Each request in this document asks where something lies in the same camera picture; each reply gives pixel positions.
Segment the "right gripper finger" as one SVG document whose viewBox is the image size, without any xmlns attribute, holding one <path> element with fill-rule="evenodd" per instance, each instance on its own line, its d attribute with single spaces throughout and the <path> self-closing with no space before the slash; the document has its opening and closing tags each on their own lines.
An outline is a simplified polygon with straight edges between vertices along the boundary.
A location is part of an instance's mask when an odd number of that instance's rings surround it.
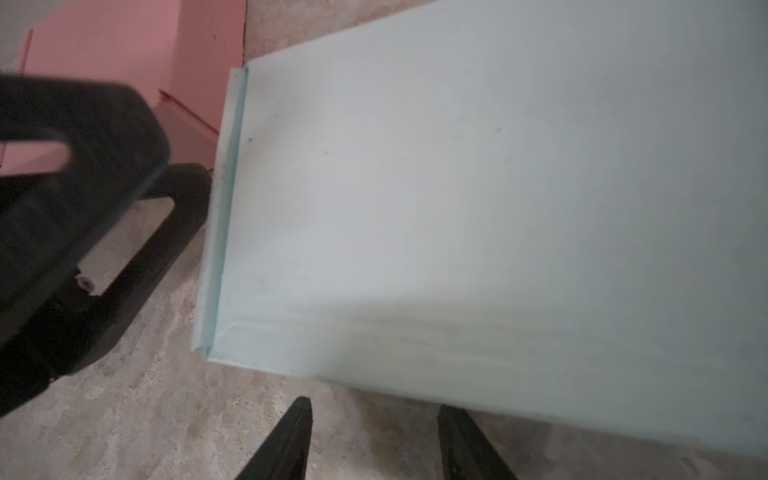
<svg viewBox="0 0 768 480">
<path fill-rule="evenodd" d="M 467 410 L 442 405 L 438 437 L 444 479 L 518 480 Z"/>
<path fill-rule="evenodd" d="M 4 75 L 1 139 L 50 141 L 65 166 L 1 207 L 1 341 L 167 168 L 169 142 L 137 90 L 110 82 Z"/>
<path fill-rule="evenodd" d="M 144 194 L 173 209 L 108 288 L 91 296 L 72 267 L 62 284 L 1 348 L 1 413 L 7 415 L 50 384 L 112 350 L 208 214 L 212 179 L 199 164 L 175 164 Z"/>
<path fill-rule="evenodd" d="M 311 400 L 296 398 L 236 480 L 304 480 L 311 446 Z"/>
</svg>

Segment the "pink paper box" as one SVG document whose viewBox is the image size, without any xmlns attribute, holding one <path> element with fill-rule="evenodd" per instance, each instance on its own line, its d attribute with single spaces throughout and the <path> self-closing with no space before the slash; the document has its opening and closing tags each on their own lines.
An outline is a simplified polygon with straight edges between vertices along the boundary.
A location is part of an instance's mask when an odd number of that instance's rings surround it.
<svg viewBox="0 0 768 480">
<path fill-rule="evenodd" d="M 229 72 L 244 60 L 246 9 L 245 0 L 69 1 L 27 32 L 16 71 L 131 86 L 172 162 L 211 170 Z"/>
</svg>

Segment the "light blue paper box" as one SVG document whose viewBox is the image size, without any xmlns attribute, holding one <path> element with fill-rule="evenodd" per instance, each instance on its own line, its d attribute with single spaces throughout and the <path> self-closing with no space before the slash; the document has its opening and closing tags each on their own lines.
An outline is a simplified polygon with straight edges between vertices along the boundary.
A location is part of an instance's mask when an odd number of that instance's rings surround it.
<svg viewBox="0 0 768 480">
<path fill-rule="evenodd" d="M 767 455 L 767 5 L 436 1 L 231 72 L 211 361 Z"/>
</svg>

